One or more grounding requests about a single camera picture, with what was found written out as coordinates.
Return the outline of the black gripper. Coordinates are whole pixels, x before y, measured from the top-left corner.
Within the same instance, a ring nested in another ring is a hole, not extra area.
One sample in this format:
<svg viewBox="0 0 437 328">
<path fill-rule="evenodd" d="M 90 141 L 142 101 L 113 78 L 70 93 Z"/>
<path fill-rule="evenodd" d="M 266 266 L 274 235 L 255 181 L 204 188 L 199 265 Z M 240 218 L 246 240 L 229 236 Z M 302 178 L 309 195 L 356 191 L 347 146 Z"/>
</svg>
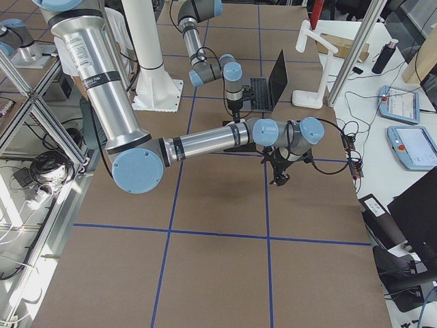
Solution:
<svg viewBox="0 0 437 328">
<path fill-rule="evenodd" d="M 262 151 L 262 163 L 269 162 L 273 170 L 273 179 L 270 181 L 271 185 L 281 187 L 290 180 L 290 175 L 286 172 L 287 168 L 295 162 L 304 161 L 310 163 L 312 161 L 312 148 L 309 148 L 301 155 L 294 153 L 282 155 L 280 148 L 273 146 L 265 147 Z"/>
<path fill-rule="evenodd" d="M 232 118 L 240 118 L 241 100 L 227 100 L 227 107 L 232 112 Z"/>
</svg>

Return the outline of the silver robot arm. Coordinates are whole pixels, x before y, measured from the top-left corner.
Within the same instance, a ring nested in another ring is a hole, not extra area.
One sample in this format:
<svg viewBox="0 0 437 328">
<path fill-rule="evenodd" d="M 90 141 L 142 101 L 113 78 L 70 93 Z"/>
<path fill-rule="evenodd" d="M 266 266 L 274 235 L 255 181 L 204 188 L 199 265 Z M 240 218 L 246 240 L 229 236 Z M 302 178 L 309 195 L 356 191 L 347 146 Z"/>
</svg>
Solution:
<svg viewBox="0 0 437 328">
<path fill-rule="evenodd" d="M 185 1 L 178 12 L 178 27 L 182 32 L 192 70 L 189 72 L 195 87 L 222 79 L 223 98 L 231 111 L 234 122 L 240 121 L 243 107 L 242 67 L 233 55 L 220 57 L 208 47 L 202 46 L 198 24 L 222 13 L 221 1 Z"/>
<path fill-rule="evenodd" d="M 171 139 L 154 139 L 141 128 L 135 111 L 174 111 L 182 82 L 164 68 L 158 31 L 150 1 L 124 1 L 137 59 L 141 68 L 136 96 L 129 99 L 108 42 L 103 34 L 104 11 L 97 1 L 39 1 L 51 33 L 64 41 L 78 70 L 103 131 L 112 163 L 112 177 L 129 193 L 154 189 L 166 167 L 185 159 L 247 144 L 273 148 L 265 159 L 275 168 L 274 183 L 286 169 L 324 136 L 316 118 L 278 122 L 251 118 Z"/>
</svg>

